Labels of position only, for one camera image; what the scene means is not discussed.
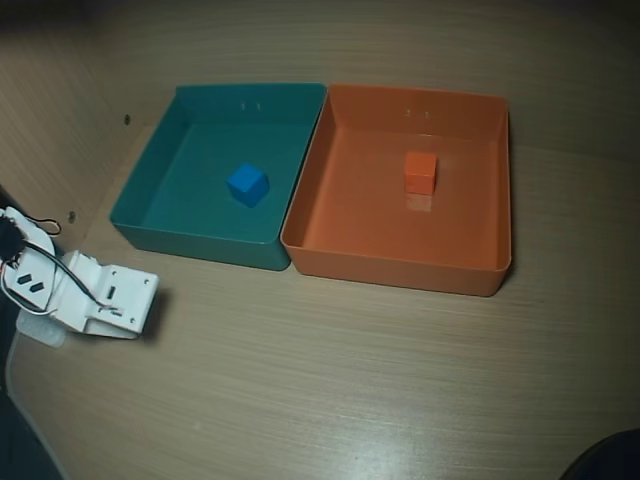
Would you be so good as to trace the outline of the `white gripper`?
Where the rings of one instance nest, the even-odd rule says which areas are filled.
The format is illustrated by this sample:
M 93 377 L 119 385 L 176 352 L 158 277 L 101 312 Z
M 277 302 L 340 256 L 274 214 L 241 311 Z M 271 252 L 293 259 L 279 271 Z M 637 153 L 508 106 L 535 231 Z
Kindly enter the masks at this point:
M 89 289 L 86 295 L 63 274 L 53 299 L 52 318 L 67 329 L 94 336 L 136 339 L 143 330 L 159 277 L 119 265 L 100 265 L 73 251 L 65 265 Z

